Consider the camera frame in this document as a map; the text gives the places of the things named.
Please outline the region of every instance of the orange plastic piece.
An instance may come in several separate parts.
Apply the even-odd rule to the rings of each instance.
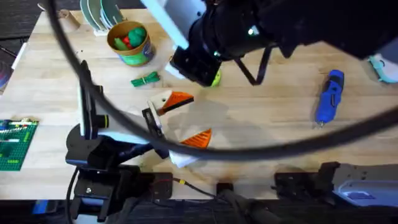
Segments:
[[[193,100],[193,96],[188,93],[173,91],[171,96],[167,99],[166,103],[163,105],[163,107],[161,109],[157,110],[157,114],[159,116],[162,116],[166,112],[172,110],[173,108],[170,108],[170,107],[172,107],[173,105],[176,105],[177,103],[181,103],[181,102],[191,100],[191,99]]]
[[[211,139],[211,129],[199,133],[195,136],[192,136],[182,141],[181,144],[193,147],[206,148],[210,143],[210,139]]]
[[[177,103],[188,100],[190,98],[193,98],[193,96],[188,93],[173,91],[172,95],[168,98],[162,108],[168,108],[169,106],[176,105]]]

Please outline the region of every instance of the light blue object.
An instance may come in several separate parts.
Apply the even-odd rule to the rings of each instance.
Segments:
[[[80,0],[80,9],[87,23],[89,23],[89,25],[92,26],[92,28],[94,28],[95,30],[100,30],[100,27],[91,17],[90,10],[88,10],[88,0]]]
[[[101,9],[101,21],[105,25],[106,28],[112,29],[112,24],[108,21],[108,19],[105,16],[105,12],[103,9]]]
[[[101,30],[105,30],[105,26],[101,20],[101,0],[88,0],[88,10],[91,18]]]
[[[123,21],[123,16],[120,13],[118,6],[113,0],[101,0],[102,9],[106,20],[115,26],[117,23]]]
[[[395,78],[398,77],[398,69],[393,69],[392,62],[388,62],[387,60],[383,60],[380,55],[374,55],[369,57],[369,62],[373,66],[376,73],[379,75],[380,82],[386,83],[397,83],[398,80]]]

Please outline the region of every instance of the blue object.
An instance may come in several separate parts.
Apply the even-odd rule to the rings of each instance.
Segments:
[[[8,124],[11,122],[11,120],[3,120],[0,121],[0,130],[6,130],[8,129]]]
[[[34,215],[37,214],[45,214],[46,213],[46,208],[47,208],[47,204],[49,203],[48,200],[38,200],[36,201],[35,206],[33,207],[33,211],[32,213]]]
[[[332,70],[329,73],[329,79],[323,87],[318,109],[315,115],[315,121],[323,126],[336,116],[337,106],[341,101],[341,93],[344,87],[344,73],[339,70]]]

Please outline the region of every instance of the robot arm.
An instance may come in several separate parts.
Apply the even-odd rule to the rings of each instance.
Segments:
[[[397,6],[388,0],[141,1],[178,46],[170,62],[175,75],[203,86],[213,83],[228,60],[250,75],[239,59],[253,50],[276,46],[289,58],[298,45],[325,41],[365,58],[398,36]]]

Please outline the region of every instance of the green object in cup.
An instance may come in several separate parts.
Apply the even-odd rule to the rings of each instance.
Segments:
[[[114,39],[114,47],[116,47],[118,50],[129,50],[129,48],[126,46],[126,44],[123,43],[120,38]]]
[[[147,36],[147,32],[142,27],[137,27],[137,28],[133,29],[132,31],[134,33],[136,33],[137,35],[141,36],[142,38],[145,38]]]
[[[134,32],[135,29],[129,32],[129,40],[131,47],[138,47],[144,42],[144,37]]]

